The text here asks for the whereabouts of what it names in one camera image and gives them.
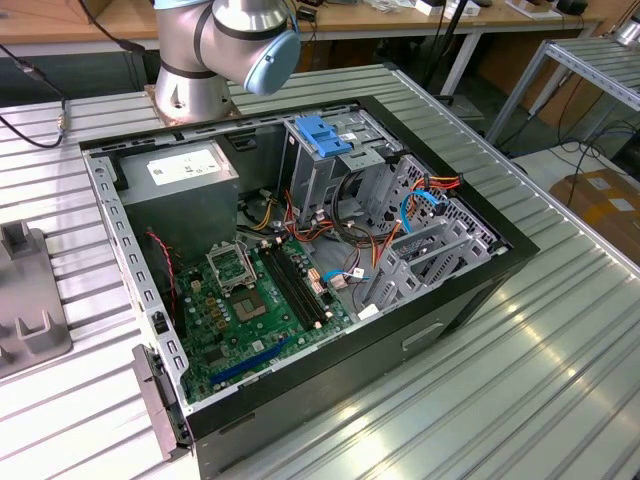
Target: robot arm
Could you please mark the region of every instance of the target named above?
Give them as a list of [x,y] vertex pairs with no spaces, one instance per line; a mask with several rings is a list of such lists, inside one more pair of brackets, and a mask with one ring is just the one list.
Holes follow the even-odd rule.
[[300,55],[282,0],[156,0],[162,66],[156,103],[168,117],[198,122],[231,108],[226,80],[276,92]]

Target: wooden table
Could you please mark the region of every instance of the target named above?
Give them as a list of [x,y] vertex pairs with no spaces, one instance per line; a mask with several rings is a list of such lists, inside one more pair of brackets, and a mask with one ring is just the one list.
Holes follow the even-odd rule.
[[[451,94],[460,80],[480,37],[484,33],[541,30],[580,30],[590,36],[602,18],[587,12],[582,19],[565,17],[564,21],[532,20],[509,6],[505,0],[494,0],[480,15],[461,19],[456,34],[466,34],[465,41],[444,85],[443,94]],[[155,14],[149,0],[114,0],[98,17],[115,36],[135,39],[146,48],[158,48]],[[366,3],[356,6],[327,5],[318,8],[318,40],[386,38],[434,35],[439,16],[426,16],[411,8],[382,13]],[[448,20],[443,22],[446,28]],[[300,22],[303,40],[310,38],[311,26]],[[67,23],[23,13],[9,12],[0,19],[0,43],[10,46],[21,56],[61,55],[117,51],[91,25]]]

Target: metal bracket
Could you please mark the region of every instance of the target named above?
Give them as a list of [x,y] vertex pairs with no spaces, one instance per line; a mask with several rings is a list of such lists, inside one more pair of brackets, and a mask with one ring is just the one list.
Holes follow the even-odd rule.
[[162,458],[173,461],[182,457],[188,452],[192,440],[160,356],[144,345],[134,347],[133,372]]

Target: motherboard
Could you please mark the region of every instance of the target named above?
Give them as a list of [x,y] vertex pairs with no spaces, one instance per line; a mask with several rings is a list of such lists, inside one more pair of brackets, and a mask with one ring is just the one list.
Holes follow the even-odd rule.
[[183,293],[189,403],[317,344],[352,324],[300,243],[237,242],[176,275]]

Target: aluminum table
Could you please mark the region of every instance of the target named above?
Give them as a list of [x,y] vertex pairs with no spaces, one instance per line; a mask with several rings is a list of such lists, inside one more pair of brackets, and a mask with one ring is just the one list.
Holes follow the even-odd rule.
[[[375,95],[542,252],[467,326],[220,478],[619,478],[640,465],[638,268],[399,71],[292,77],[244,113]],[[41,141],[57,104],[0,113]],[[0,477],[197,478],[162,463],[130,368],[142,342],[76,142],[157,128],[142,93],[70,102],[65,145],[0,130],[0,221],[44,230],[74,348],[0,380]]]
[[534,102],[532,113],[545,104],[568,71],[577,73],[636,112],[640,111],[640,52],[607,37],[544,41],[487,133],[489,142],[497,140],[548,58],[556,60],[560,67]]

